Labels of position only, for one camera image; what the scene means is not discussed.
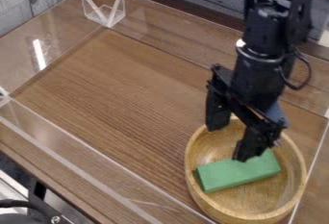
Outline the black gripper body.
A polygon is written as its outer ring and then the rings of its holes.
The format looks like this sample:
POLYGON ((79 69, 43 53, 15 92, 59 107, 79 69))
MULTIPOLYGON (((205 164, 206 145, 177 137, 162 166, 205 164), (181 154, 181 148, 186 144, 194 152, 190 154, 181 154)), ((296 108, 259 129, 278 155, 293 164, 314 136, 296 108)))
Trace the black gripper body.
POLYGON ((269 54, 253 50, 243 39, 237 41, 237 53, 233 69, 219 64, 211 66, 207 90, 214 86, 225 94, 231 115, 242 122, 268 119, 278 125, 281 134, 288 124, 278 99, 286 87, 284 74, 289 60, 282 52, 269 54))

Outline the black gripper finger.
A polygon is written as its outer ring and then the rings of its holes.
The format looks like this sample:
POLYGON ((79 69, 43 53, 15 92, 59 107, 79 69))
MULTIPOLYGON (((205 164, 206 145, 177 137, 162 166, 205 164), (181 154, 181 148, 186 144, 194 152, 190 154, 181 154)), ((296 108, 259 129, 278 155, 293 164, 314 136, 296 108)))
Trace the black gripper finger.
POLYGON ((206 98, 206 126, 210 132, 221 130, 230 123, 231 111, 225 94, 209 86, 206 98))
POLYGON ((254 157, 259 157, 268 148, 276 146, 280 138, 280 127, 268 119, 259 119, 253 122, 243 122, 246 125, 242 139, 238 141, 233 159, 238 162, 246 162, 254 157))

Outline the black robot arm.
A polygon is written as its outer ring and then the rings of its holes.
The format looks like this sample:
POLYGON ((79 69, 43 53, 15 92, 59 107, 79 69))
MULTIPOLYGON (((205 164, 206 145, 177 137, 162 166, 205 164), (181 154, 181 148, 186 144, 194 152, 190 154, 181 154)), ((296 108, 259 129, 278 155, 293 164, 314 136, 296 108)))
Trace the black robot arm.
POLYGON ((237 41, 233 69, 211 67, 207 83, 206 126, 213 132, 237 116, 246 125, 233 159, 246 162, 278 146, 288 127, 280 96, 308 81, 289 80, 296 62, 305 62, 298 45, 312 29, 312 0, 245 0, 246 28, 237 41))

